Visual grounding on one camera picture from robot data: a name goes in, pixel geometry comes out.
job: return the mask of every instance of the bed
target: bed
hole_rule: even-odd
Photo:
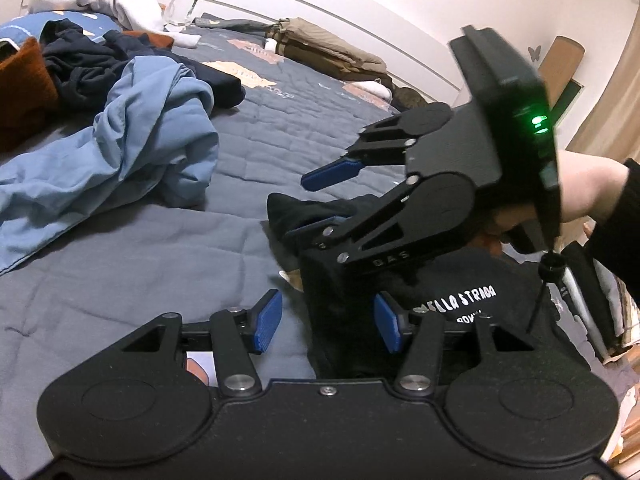
[[[222,308],[252,306],[268,288],[279,288],[284,314],[269,351],[255,360],[258,373],[264,383],[312,378],[302,294],[278,274],[267,196],[382,194],[401,178],[399,168],[372,168],[322,192],[305,192],[303,173],[338,157],[362,126],[393,110],[265,52],[254,36],[187,32],[202,35],[197,48],[175,52],[223,62],[246,86],[241,105],[212,116],[220,158],[206,202],[179,209],[145,200],[94,216],[0,276],[0,465],[14,478],[51,457],[35,415],[43,389],[160,313],[204,320]],[[82,126],[83,119],[57,125],[23,149]]]

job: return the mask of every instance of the black sleeve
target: black sleeve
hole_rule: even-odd
[[[629,159],[629,178],[613,214],[596,225],[588,250],[626,284],[640,302],[640,165]]]

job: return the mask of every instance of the white cloth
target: white cloth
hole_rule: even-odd
[[[347,81],[347,83],[352,84],[365,92],[369,92],[387,103],[391,103],[393,99],[391,90],[377,81]]]
[[[611,317],[613,318],[613,330],[616,336],[621,336],[625,329],[622,322],[622,302],[620,301],[618,282],[613,273],[598,260],[593,261],[593,266],[598,275],[600,288],[609,300],[609,309],[611,310]]]
[[[622,346],[633,346],[640,343],[640,314],[636,302],[626,290],[626,285],[618,278],[620,300],[622,301],[622,321],[625,333],[622,335]]]
[[[267,40],[264,42],[264,49],[268,52],[275,52],[277,46],[278,42],[273,38],[267,38]]]
[[[171,36],[175,46],[194,48],[200,39],[192,34],[164,32],[162,9],[156,0],[29,0],[29,12],[46,10],[101,12],[114,17],[123,28]]]

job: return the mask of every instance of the black cable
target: black cable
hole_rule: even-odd
[[[546,289],[546,282],[542,282],[542,285],[540,285],[540,290],[538,291],[538,297],[536,298],[536,304],[533,307],[533,313],[531,314],[531,317],[529,318],[529,323],[527,324],[527,334],[531,332],[531,330],[533,329],[533,325],[536,322],[536,319],[538,318],[538,314],[540,313],[540,308],[542,307],[542,299],[545,297],[545,289]]]

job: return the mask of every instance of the headboard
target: headboard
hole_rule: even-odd
[[[159,0],[168,4],[170,0]],[[463,78],[448,46],[374,0],[174,0],[174,13],[276,22],[304,18],[385,60],[399,86],[453,104]]]

